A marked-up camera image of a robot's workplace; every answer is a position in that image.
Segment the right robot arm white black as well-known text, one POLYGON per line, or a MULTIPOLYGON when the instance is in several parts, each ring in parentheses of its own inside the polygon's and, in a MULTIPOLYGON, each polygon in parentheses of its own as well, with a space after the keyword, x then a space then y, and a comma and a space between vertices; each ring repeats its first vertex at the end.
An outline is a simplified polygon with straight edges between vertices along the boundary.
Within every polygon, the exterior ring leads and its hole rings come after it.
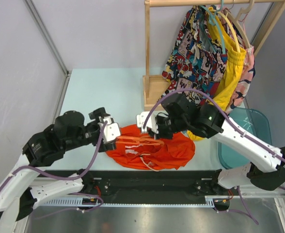
POLYGON ((167 116, 149 111, 140 129, 155 139, 172 139, 173 134, 189 130, 202 138, 212 138, 229 146, 249 160, 246 165, 220 169, 211 190, 222 195, 236 186, 252 184, 273 191, 285 183, 285 147, 274 147, 239 126, 216 104, 198 106, 181 93, 170 93, 158 103, 167 116))

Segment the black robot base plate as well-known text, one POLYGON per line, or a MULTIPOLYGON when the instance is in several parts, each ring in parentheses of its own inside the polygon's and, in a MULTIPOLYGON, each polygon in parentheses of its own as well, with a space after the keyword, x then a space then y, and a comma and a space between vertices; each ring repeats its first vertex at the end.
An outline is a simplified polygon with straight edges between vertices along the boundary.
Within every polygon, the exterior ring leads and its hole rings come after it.
POLYGON ((207 196, 225 205, 238 195, 234 188, 216 183, 218 171, 91 171, 82 193, 99 194, 105 204, 192 205, 204 204, 207 196))

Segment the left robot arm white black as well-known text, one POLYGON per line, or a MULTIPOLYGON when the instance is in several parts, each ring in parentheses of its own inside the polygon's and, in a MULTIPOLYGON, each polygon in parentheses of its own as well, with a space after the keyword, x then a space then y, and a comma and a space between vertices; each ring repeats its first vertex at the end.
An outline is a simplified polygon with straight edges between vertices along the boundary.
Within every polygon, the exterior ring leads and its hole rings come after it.
POLYGON ((28 140, 14 168, 0 184, 0 219, 14 199, 19 201, 14 220, 19 221, 41 203, 94 190, 95 181, 89 171, 94 159, 85 169, 69 177, 46 172, 54 162, 63 159, 67 151, 82 146, 92 144, 95 153, 116 149, 116 139, 121 135, 119 124, 103 107, 91 112, 89 117, 91 122, 85 124, 82 113, 67 111, 28 140))

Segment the orange plastic hanger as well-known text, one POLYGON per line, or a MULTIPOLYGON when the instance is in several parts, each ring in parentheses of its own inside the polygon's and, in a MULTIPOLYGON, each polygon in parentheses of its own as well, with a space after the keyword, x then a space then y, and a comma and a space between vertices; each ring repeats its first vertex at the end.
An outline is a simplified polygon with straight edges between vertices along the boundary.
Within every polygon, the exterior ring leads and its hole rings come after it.
POLYGON ((117 137, 116 143, 128 145, 164 146, 163 141, 150 138, 149 136, 119 136, 117 137))

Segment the orange shorts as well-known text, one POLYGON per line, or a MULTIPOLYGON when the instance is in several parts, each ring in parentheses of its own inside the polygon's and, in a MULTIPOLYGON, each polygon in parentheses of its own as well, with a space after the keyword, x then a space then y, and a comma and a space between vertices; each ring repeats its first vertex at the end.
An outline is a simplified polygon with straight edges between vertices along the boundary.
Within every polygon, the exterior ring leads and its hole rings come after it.
MULTIPOLYGON (((142 134, 136 125, 129 125, 121 128, 121 136, 149 135, 142 134)), ((106 154, 123 167, 153 171, 178 170, 195 155, 194 142, 182 133, 175 133, 172 140, 160 140, 164 146, 116 144, 116 149, 106 154)))

